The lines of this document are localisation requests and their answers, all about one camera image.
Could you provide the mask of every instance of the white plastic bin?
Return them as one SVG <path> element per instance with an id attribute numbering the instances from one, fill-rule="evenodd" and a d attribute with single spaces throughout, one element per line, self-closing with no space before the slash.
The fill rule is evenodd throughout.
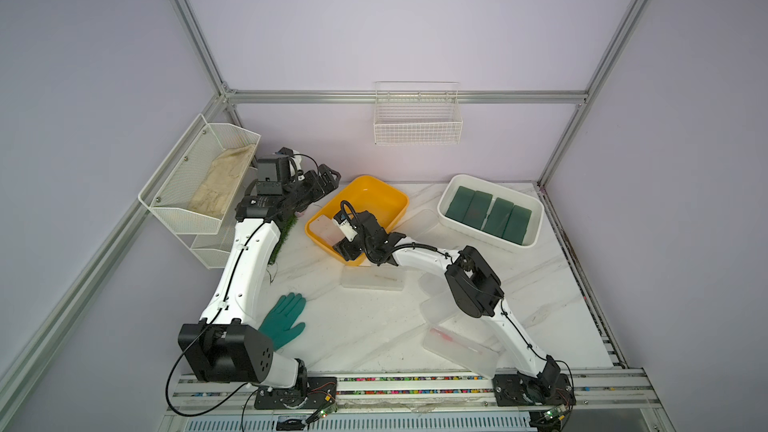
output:
<path id="1" fill-rule="evenodd" d="M 518 245 L 513 242 L 505 241 L 503 238 L 487 234 L 482 230 L 478 230 L 470 226 L 465 226 L 461 222 L 457 222 L 452 218 L 448 218 L 446 216 L 448 207 L 451 205 L 451 201 L 456 195 L 456 190 L 458 190 L 458 188 L 461 186 L 471 190 L 479 190 L 481 192 L 491 194 L 493 196 L 493 199 L 491 200 L 491 208 L 493 208 L 497 198 L 503 198 L 504 200 L 509 200 L 516 206 L 530 209 L 531 218 L 528 220 L 528 229 L 525 232 L 523 244 Z M 538 241 L 538 234 L 542 230 L 542 216 L 544 215 L 544 206 L 536 197 L 531 197 L 527 194 L 523 194 L 522 192 L 518 192 L 516 190 L 512 190 L 511 188 L 506 188 L 504 186 L 500 186 L 499 184 L 485 181 L 481 178 L 467 176 L 466 174 L 459 174 L 451 179 L 451 181 L 448 183 L 448 187 L 442 193 L 442 197 L 440 197 L 440 203 L 437 206 L 437 212 L 440 223 L 444 226 L 452 228 L 462 234 L 469 235 L 470 237 L 474 237 L 477 240 L 485 242 L 486 244 L 495 245 L 496 247 L 503 248 L 504 250 L 508 250 L 510 252 L 516 252 L 526 248 L 531 248 L 536 245 L 536 242 Z"/>

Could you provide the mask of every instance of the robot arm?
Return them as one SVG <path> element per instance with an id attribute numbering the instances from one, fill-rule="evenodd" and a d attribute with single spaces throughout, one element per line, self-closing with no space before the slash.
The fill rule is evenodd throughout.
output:
<path id="1" fill-rule="evenodd" d="M 259 177 L 236 208 L 234 246 L 216 292 L 200 321 L 183 325 L 179 332 L 179 346 L 198 380 L 293 388 L 306 396 L 301 360 L 275 352 L 252 315 L 267 263 L 290 218 L 339 186 L 338 172 L 322 164 L 317 172 L 304 173 L 297 159 L 290 149 L 258 159 Z M 251 195 L 254 185 L 256 194 Z M 333 248 L 345 260 L 365 254 L 373 264 L 405 265 L 444 276 L 457 306 L 486 321 L 512 354 L 518 369 L 514 382 L 522 386 L 527 402 L 552 400 L 556 383 L 564 380 L 560 367 L 512 314 L 501 282 L 476 249 L 440 249 L 387 233 L 373 214 L 355 212 L 346 201 L 334 219 L 346 238 Z"/>
<path id="2" fill-rule="evenodd" d="M 178 343 L 198 380 L 289 388 L 301 372 L 300 362 L 274 351 L 252 313 L 289 220 L 336 190 L 341 176 L 325 164 L 303 172 L 298 154 L 285 148 L 257 164 L 258 178 L 236 207 L 234 244 L 216 292 L 200 321 L 181 327 Z"/>
<path id="3" fill-rule="evenodd" d="M 375 216 L 356 212 L 346 201 L 342 201 L 334 221 L 345 235 L 334 250 L 345 260 L 365 254 L 373 264 L 405 265 L 444 276 L 456 305 L 470 317 L 485 321 L 510 352 L 533 402 L 546 403 L 554 395 L 556 383 L 562 380 L 560 367 L 513 315 L 501 281 L 474 247 L 446 250 L 419 244 L 398 232 L 388 234 Z"/>

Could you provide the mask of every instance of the black mounting plate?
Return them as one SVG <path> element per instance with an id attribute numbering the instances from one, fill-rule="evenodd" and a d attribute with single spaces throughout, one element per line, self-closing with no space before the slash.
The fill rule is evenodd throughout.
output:
<path id="1" fill-rule="evenodd" d="M 554 383 L 558 392 L 544 402 L 544 405 L 565 404 L 566 399 L 570 405 L 576 403 L 573 388 L 566 374 L 560 374 Z M 533 405 L 531 400 L 526 400 L 528 392 L 525 384 L 517 374 L 496 374 L 493 378 L 493 393 L 496 396 L 496 405 L 499 407 L 518 407 L 521 405 Z"/>
<path id="2" fill-rule="evenodd" d="M 334 400 L 336 399 L 336 378 L 335 377 L 310 377 L 307 379 L 307 389 L 314 390 L 323 386 L 317 392 L 310 394 L 306 399 L 306 402 L 297 409 L 312 409 L 315 410 L 323 404 L 327 404 L 326 395 L 321 393 L 320 390 L 325 391 Z M 301 404 L 304 400 L 301 397 L 301 392 L 297 389 L 278 389 L 274 388 L 271 392 L 267 391 L 268 387 L 259 386 L 256 392 L 256 402 L 254 408 L 257 410 L 291 410 L 286 406 L 292 408 Z"/>

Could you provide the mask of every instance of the clear plastic container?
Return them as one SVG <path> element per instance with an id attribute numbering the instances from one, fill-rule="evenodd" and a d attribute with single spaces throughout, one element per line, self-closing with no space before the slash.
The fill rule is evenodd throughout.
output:
<path id="1" fill-rule="evenodd" d="M 445 277 L 440 277 L 428 272 L 422 274 L 422 276 L 418 278 L 418 288 L 429 297 L 435 297 L 437 294 L 450 290 L 448 281 Z"/>
<path id="2" fill-rule="evenodd" d="M 498 354 L 455 332 L 441 327 L 430 328 L 422 345 L 433 354 L 461 365 L 484 378 L 493 378 L 496 374 Z"/>
<path id="3" fill-rule="evenodd" d="M 400 292 L 406 286 L 406 270 L 402 267 L 386 266 L 344 267 L 341 272 L 341 286 Z"/>
<path id="4" fill-rule="evenodd" d="M 453 294 L 450 290 L 425 300 L 418 308 L 422 312 L 424 320 L 431 325 L 440 325 L 462 311 L 456 305 L 456 301 L 453 300 Z"/>
<path id="5" fill-rule="evenodd" d="M 395 228 L 396 232 L 408 235 L 414 240 L 421 240 L 421 236 L 439 225 L 440 219 L 431 210 L 422 210 Z"/>
<path id="6" fill-rule="evenodd" d="M 310 222 L 310 230 L 329 247 L 333 247 L 344 238 L 344 232 L 341 232 L 339 226 L 326 216 L 319 216 Z"/>

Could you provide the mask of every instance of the green rubber glove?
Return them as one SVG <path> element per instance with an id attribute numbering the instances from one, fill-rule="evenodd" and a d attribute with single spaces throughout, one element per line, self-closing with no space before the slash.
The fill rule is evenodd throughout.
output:
<path id="1" fill-rule="evenodd" d="M 264 317 L 264 322 L 259 326 L 259 332 L 272 339 L 274 350 L 293 341 L 304 331 L 306 326 L 304 322 L 293 327 L 293 322 L 299 318 L 304 305 L 306 305 L 306 299 L 301 294 L 291 292 L 287 296 L 281 295 L 272 310 Z"/>

